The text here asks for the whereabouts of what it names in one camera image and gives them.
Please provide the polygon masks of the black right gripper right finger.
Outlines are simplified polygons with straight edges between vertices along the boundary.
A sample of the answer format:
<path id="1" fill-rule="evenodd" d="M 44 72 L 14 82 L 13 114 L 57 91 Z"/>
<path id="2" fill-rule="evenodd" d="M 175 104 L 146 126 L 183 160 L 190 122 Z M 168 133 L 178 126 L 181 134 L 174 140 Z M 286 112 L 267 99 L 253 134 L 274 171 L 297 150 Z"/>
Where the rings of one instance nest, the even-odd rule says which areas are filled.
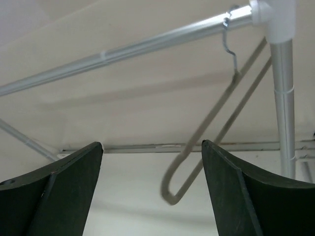
<path id="1" fill-rule="evenodd" d="M 202 162 L 220 236 L 313 236 L 315 185 L 202 142 Z"/>

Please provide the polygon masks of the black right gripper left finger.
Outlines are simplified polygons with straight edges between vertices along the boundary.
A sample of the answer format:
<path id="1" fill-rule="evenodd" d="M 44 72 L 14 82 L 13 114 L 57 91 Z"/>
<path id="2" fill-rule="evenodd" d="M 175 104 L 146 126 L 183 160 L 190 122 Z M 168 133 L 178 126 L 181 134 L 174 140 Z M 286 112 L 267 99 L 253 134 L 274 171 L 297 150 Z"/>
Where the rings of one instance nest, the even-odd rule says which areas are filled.
<path id="1" fill-rule="evenodd" d="M 99 142 L 0 184 L 2 236 L 81 236 L 102 163 Z"/>

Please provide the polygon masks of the silver wire hanger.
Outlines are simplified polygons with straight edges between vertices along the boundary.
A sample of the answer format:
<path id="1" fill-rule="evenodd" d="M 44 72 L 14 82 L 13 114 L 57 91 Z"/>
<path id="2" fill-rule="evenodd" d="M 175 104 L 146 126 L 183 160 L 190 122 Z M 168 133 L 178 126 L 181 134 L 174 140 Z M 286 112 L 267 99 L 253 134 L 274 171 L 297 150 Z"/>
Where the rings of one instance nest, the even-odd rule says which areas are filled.
<path id="1" fill-rule="evenodd" d="M 252 53 L 252 55 L 249 57 L 249 59 L 247 60 L 245 65 L 242 67 L 242 69 L 238 70 L 237 56 L 233 51 L 231 51 L 228 48 L 227 40 L 226 40 L 227 30 L 228 30 L 229 25 L 232 22 L 232 12 L 236 11 L 236 10 L 237 10 L 237 7 L 234 6 L 230 9 L 230 11 L 227 12 L 227 17 L 225 17 L 225 19 L 223 20 L 223 33 L 222 33 L 222 44 L 224 46 L 224 49 L 226 50 L 226 52 L 228 52 L 229 54 L 231 54 L 233 56 L 234 75 L 232 77 L 232 81 L 231 81 L 230 85 L 224 91 L 224 93 L 219 98 L 219 100 L 214 105 L 214 107 L 209 112 L 209 114 L 204 118 L 204 120 L 202 121 L 200 126 L 197 128 L 195 133 L 192 135 L 190 140 L 187 142 L 184 149 L 177 155 L 177 157 L 170 164 L 170 166 L 168 167 L 168 169 L 166 170 L 166 172 L 162 178 L 162 182 L 161 182 L 161 186 L 160 186 L 160 193 L 161 193 L 162 198 L 171 206 L 177 204 L 182 199 L 182 197 L 185 195 L 187 190 L 190 188 L 192 183 L 195 181 L 196 177 L 201 172 L 201 170 L 203 168 L 203 163 L 202 163 L 202 161 L 198 162 L 196 167 L 190 173 L 187 180 L 184 182 L 182 187 L 180 187 L 180 189 L 178 190 L 178 192 L 175 195 L 172 194 L 169 190 L 169 185 L 170 185 L 170 182 L 171 182 L 173 175 L 175 174 L 178 167 L 187 159 L 187 157 L 193 151 L 193 148 L 195 147 L 195 145 L 197 144 L 197 142 L 199 141 L 201 136 L 204 134 L 204 132 L 209 127 L 209 125 L 211 124 L 213 119 L 216 117 L 216 115 L 219 113 L 219 111 L 221 110 L 223 105 L 227 102 L 227 100 L 229 99 L 231 94 L 237 88 L 240 81 L 243 79 L 243 77 L 249 71 L 249 69 L 251 68 L 251 66 L 253 65 L 253 63 L 258 58 L 258 56 L 260 55 L 260 53 L 262 52 L 262 50 L 264 49 L 264 47 L 267 44 L 266 39 L 263 38 L 261 40 L 261 42 L 259 43 L 259 45 L 254 50 L 254 52 Z M 234 112 L 232 113 L 232 115 L 229 117 L 229 119 L 227 120 L 227 122 L 225 123 L 225 125 L 223 126 L 223 128 L 221 129 L 221 131 L 219 132 L 217 137 L 215 138 L 215 143 L 220 143 L 222 141 L 222 139 L 225 137 L 225 135 L 227 134 L 227 132 L 231 128 L 232 124 L 234 123 L 234 121 L 236 120 L 236 118 L 238 117 L 238 115 L 240 114 L 240 112 L 242 111 L 242 109 L 244 108 L 246 103 L 248 102 L 249 98 L 252 96 L 253 92 L 256 90 L 257 86 L 259 85 L 259 83 L 261 82 L 263 77 L 265 76 L 266 72 L 269 70 L 269 68 L 271 66 L 271 62 L 272 62 L 271 59 L 267 60 L 266 64 L 263 66 L 262 70 L 259 72 L 256 79 L 254 80 L 254 82 L 252 83 L 252 85 L 250 86 L 248 91 L 245 93 L 244 97 L 242 98 L 242 100 L 240 101 L 240 103 L 238 104 L 238 106 L 236 107 Z"/>

